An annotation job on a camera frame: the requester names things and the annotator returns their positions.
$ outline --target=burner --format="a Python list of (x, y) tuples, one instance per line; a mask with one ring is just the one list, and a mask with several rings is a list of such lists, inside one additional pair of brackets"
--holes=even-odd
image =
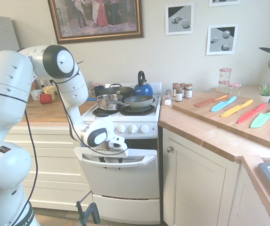
[(156, 107), (153, 105), (140, 108), (140, 109), (133, 109), (133, 108), (130, 108), (129, 106), (120, 109), (120, 113), (123, 115), (148, 115), (155, 111), (156, 111)]
[(98, 113), (108, 113), (108, 114), (115, 114), (119, 112), (119, 110), (104, 110), (104, 109), (101, 109), (101, 108), (97, 108), (96, 110), (94, 110), (92, 113), (93, 115), (96, 115)]

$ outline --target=white wall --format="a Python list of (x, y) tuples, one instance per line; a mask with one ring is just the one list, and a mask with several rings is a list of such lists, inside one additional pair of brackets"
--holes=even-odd
[[(165, 4), (190, 0), (143, 0), (145, 37), (64, 45), (80, 64), (88, 86), (94, 82), (137, 82), (143, 70), (148, 82), (193, 83), (208, 91), (218, 85), (219, 69), (231, 67), (231, 80), (243, 85), (270, 83), (270, 0), (241, 0), (241, 4), (208, 7), (195, 0), (195, 33), (165, 35)], [(55, 33), (47, 0), (0, 0), (0, 16), (11, 17), (21, 48), (51, 44)], [(206, 56), (211, 24), (239, 23), (236, 53)]]

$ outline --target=jar lid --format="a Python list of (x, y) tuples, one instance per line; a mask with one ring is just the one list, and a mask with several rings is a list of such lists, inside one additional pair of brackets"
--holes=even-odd
[(240, 84), (240, 83), (230, 83), (229, 86), (230, 87), (241, 87), (242, 84)]
[(219, 81), (220, 84), (229, 84), (230, 81)]
[(224, 67), (220, 69), (220, 72), (231, 72), (231, 70), (232, 70), (231, 68)]

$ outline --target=potted plant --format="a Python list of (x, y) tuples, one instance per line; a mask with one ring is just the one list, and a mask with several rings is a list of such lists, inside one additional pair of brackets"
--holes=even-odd
[(270, 100), (270, 86), (262, 85), (262, 87), (259, 87), (261, 94), (260, 94), (260, 100), (267, 103)]

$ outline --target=painting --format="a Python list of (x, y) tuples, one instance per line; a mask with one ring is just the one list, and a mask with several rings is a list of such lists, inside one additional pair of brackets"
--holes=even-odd
[(208, 27), (207, 55), (234, 54), (238, 24), (210, 25)]
[(194, 13), (193, 2), (165, 5), (165, 34), (193, 34)]
[(48, 0), (58, 44), (142, 38), (141, 0)]
[(209, 0), (209, 7), (237, 5), (240, 0)]

